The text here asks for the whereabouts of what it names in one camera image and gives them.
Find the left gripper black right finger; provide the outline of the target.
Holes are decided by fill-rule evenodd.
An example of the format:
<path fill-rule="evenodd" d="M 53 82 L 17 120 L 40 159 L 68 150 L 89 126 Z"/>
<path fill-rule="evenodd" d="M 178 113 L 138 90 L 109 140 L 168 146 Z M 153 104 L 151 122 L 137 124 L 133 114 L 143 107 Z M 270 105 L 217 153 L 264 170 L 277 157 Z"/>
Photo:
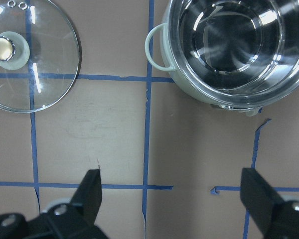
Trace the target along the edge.
<path fill-rule="evenodd" d="M 240 199 L 265 239 L 299 239 L 299 198 L 281 196 L 254 168 L 241 172 Z"/>

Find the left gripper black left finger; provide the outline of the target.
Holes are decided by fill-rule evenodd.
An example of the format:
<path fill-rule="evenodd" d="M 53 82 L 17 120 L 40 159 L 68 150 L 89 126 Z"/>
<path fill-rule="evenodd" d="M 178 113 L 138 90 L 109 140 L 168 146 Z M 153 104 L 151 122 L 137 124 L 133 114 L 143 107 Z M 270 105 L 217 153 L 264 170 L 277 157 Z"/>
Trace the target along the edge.
<path fill-rule="evenodd" d="M 57 200 L 43 213 L 54 239 L 100 239 L 94 225 L 101 205 L 99 169 L 88 170 L 70 200 Z"/>

